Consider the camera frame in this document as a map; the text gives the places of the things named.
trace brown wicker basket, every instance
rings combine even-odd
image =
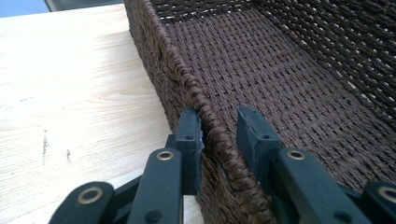
[[[172,131],[186,107],[207,138],[206,223],[276,222],[235,144],[236,108],[260,110],[287,147],[360,190],[396,180],[396,3],[125,0]]]

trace light wood surface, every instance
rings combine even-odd
[[[169,127],[123,5],[0,19],[0,223],[47,223],[81,184],[143,173]],[[185,223],[202,223],[185,201]]]

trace woven texture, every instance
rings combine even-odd
[[[324,11],[308,2],[125,1],[131,34],[172,131],[185,107],[203,119],[207,138],[197,200],[206,223],[275,222],[235,145],[238,105],[259,109],[285,146],[310,151],[346,186],[360,190],[368,181],[396,180],[395,54],[388,45],[394,38],[363,38],[363,49],[356,40],[348,49],[345,36],[351,37],[338,33],[349,23],[325,19],[334,19],[335,8],[351,6],[326,2],[321,8],[332,11]],[[395,6],[384,6],[376,15],[386,17],[393,36]],[[376,29],[382,19],[361,22]],[[322,29],[332,33],[314,34]],[[333,48],[324,48],[326,41]]]

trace metal rivet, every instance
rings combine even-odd
[[[291,150],[288,151],[288,157],[297,160],[297,161],[302,161],[303,159],[305,159],[305,155],[297,150]]]
[[[160,161],[169,161],[174,157],[173,152],[171,151],[162,151],[157,154],[157,158]]]
[[[382,186],[378,188],[378,193],[386,200],[396,203],[396,189]]]
[[[92,197],[88,197],[87,198],[87,194],[89,193],[94,193],[94,195]],[[84,191],[82,191],[77,198],[77,201],[81,204],[89,204],[89,203],[94,203],[96,201],[98,201],[103,195],[103,190],[99,187],[90,187],[88,189],[84,189]]]

